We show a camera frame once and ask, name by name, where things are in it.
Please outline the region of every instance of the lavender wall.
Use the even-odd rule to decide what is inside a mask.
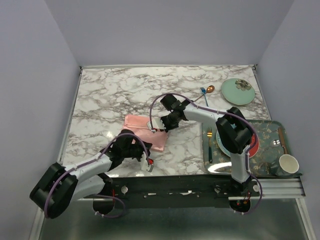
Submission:
[[[258,64],[274,120],[286,127],[302,177],[309,215],[320,238],[320,1],[295,0]]]
[[[75,59],[256,64],[293,0],[45,0]]]
[[[0,1],[0,240],[28,239],[30,191],[57,160],[79,75],[43,0]]]

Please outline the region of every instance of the white cup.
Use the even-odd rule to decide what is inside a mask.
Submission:
[[[299,170],[298,160],[289,154],[282,155],[271,164],[270,171],[279,177],[296,174]]]

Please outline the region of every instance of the gray floor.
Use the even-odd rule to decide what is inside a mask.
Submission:
[[[256,212],[231,209],[132,209],[118,219],[95,216],[92,201],[74,202],[45,220],[41,240],[304,240],[308,239],[294,199],[265,199]]]

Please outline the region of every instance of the gold fork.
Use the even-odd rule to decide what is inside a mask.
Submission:
[[[211,148],[212,127],[208,127],[208,130],[206,131],[206,136],[209,138],[209,163],[212,164],[212,148]]]

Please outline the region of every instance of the screw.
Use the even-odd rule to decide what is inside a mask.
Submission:
[[[216,187],[214,188],[214,191],[218,194],[218,193],[220,193],[221,188],[220,188],[219,186],[216,186]]]
[[[258,185],[254,185],[253,190],[258,193],[260,191],[260,187]]]
[[[123,187],[121,188],[121,192],[122,192],[123,194],[126,194],[126,193],[128,192],[127,186],[123,186]]]

